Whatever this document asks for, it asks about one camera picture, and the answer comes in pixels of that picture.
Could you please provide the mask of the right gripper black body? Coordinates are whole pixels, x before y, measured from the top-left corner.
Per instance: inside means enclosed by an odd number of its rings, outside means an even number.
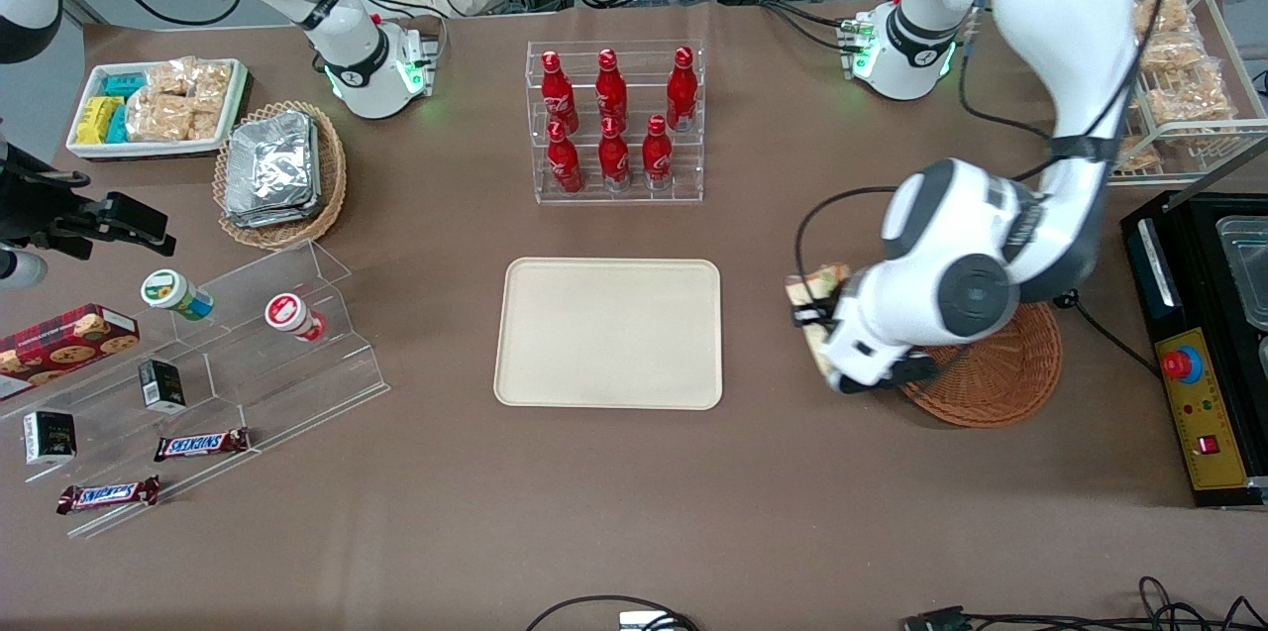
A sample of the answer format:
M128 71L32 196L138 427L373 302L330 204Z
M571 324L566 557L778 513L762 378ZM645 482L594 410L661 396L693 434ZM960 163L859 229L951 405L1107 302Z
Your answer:
M14 144L3 144L1 239L16 248L90 248L80 234L57 229L63 215L80 215L89 201L76 190L91 177L80 171L62 171L29 156Z

